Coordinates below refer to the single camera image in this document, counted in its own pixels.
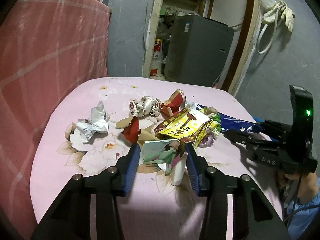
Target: gray appliance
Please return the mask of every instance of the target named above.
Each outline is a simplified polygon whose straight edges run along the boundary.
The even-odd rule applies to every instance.
[[[172,82],[211,87],[223,70],[232,39],[233,29],[223,23],[197,15],[177,17],[164,76]]]

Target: trash pile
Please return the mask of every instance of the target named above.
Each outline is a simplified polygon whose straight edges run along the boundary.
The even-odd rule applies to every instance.
[[[166,175],[171,175],[174,186],[180,185],[185,170],[184,144],[210,147],[221,130],[218,112],[213,107],[187,102],[180,89],[164,102],[148,96],[131,101],[129,111],[130,116],[117,122],[116,129],[123,129],[122,134],[129,142],[139,144],[139,164],[158,164]],[[157,127],[139,127],[139,118],[160,114],[167,118]]]
[[[165,120],[148,127],[139,124],[146,116]],[[180,185],[185,171],[187,153],[184,145],[191,142],[193,147],[211,147],[220,132],[235,129],[242,132],[262,131],[260,125],[236,119],[217,112],[213,107],[186,101],[182,90],[177,89],[168,100],[144,96],[140,101],[129,102],[129,117],[116,123],[116,129],[130,143],[140,146],[140,164],[157,164],[166,175],[171,175],[171,183]],[[95,133],[108,133],[108,116],[102,102],[91,109],[90,119],[79,119],[70,139],[79,151],[85,150]]]

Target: gray wall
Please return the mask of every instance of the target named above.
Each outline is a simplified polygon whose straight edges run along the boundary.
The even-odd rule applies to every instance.
[[[251,115],[292,123],[289,84],[304,87],[314,100],[313,155],[320,160],[320,24],[304,0],[284,0],[296,14],[290,36],[280,22],[269,52],[255,52],[236,98]],[[271,37],[266,31],[260,50]]]
[[[109,0],[108,76],[141,77],[144,33],[154,0]]]

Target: pink plaid cloth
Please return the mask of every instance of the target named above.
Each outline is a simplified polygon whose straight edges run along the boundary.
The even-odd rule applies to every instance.
[[[29,239],[29,180],[51,113],[83,82],[107,76],[109,8],[95,0],[18,0],[0,28],[0,205]]]

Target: white hose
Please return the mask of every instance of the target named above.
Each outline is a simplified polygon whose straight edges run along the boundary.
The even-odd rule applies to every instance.
[[[273,42],[273,37],[275,36],[276,34],[276,30],[277,30],[277,23],[278,23],[278,14],[279,14],[279,9],[276,10],[276,19],[275,19],[275,26],[273,28],[273,34],[272,34],[272,37],[271,37],[271,40],[268,44],[268,46],[263,50],[263,51],[259,51],[259,45],[260,45],[260,41],[261,41],[261,38],[264,34],[264,32],[266,31],[267,27],[268,27],[268,24],[265,24],[260,35],[259,35],[259,38],[258,38],[258,41],[257,41],[257,51],[259,52],[259,54],[263,54],[263,53],[266,53],[270,47],[271,47],[271,44]]]

